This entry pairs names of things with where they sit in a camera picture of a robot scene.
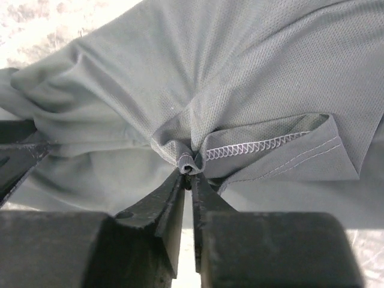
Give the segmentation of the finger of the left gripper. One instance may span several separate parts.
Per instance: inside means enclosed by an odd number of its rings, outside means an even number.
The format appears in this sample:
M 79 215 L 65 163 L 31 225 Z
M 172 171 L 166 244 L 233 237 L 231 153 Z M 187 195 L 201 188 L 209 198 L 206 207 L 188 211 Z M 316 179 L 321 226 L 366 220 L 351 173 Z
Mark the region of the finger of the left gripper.
M 1 206 L 49 152 L 32 121 L 1 121 Z

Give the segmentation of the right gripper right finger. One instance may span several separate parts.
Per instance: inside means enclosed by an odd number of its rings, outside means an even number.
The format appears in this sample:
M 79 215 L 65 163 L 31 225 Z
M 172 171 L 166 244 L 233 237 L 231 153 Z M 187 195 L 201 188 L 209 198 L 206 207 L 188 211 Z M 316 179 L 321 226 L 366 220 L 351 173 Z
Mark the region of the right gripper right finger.
M 191 177 L 202 287 L 364 287 L 341 223 L 322 212 L 239 212 Z

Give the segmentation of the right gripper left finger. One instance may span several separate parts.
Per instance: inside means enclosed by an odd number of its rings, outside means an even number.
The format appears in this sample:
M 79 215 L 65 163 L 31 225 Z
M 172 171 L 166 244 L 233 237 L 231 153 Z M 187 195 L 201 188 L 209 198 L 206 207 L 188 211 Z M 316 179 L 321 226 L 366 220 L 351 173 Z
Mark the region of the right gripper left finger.
M 1 212 L 2 287 L 170 287 L 178 272 L 184 182 L 171 174 L 116 216 Z

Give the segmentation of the dark grey t shirt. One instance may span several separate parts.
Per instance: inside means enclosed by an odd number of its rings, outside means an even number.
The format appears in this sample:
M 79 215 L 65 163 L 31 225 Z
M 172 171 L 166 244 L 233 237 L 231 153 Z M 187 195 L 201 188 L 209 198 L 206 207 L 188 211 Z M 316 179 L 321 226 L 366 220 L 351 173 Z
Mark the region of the dark grey t shirt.
M 142 1 L 21 69 L 51 154 L 12 195 L 111 214 L 173 170 L 248 211 L 383 225 L 382 1 Z

